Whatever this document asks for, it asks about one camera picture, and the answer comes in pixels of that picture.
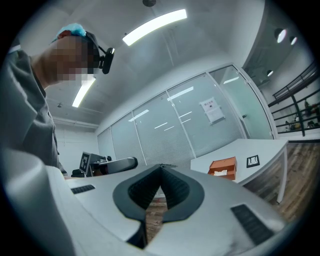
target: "wooden floor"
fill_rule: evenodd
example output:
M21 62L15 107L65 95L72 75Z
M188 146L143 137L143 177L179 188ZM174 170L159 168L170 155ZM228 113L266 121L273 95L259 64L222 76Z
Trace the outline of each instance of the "wooden floor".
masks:
M291 222L303 214L318 182L320 143L290 143L287 146L287 156L287 182L280 204L276 201L281 178L279 160L244 187L269 202L280 215ZM167 211L165 198L154 198L146 210L148 242L160 230L165 211Z

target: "curved white desk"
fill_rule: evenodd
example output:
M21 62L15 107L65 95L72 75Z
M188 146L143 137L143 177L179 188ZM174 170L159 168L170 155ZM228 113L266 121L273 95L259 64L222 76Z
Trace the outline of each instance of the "curved white desk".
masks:
M208 173L212 161L235 157L237 162L234 182L243 186L262 174L281 157L282 177L277 202L284 197L287 181L287 140L237 139L222 148L191 160L191 170ZM259 156L260 165L247 168L247 158Z

